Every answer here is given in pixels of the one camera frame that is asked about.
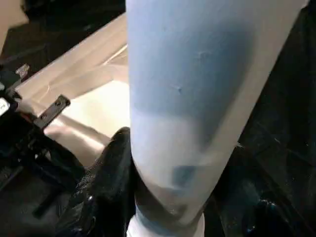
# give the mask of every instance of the black device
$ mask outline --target black device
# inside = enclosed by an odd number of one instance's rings
[[[56,236],[124,237],[135,214],[137,180],[130,131],[124,127],[77,185],[56,226]]]
[[[84,167],[77,158],[43,132],[70,105],[70,101],[60,95],[39,117],[19,111],[17,100],[20,96],[14,88],[20,80],[14,77],[14,73],[2,68],[1,79],[4,80],[0,84],[0,192],[25,168],[54,187],[52,196],[44,201],[44,204],[49,204],[60,192],[72,193],[85,174]]]

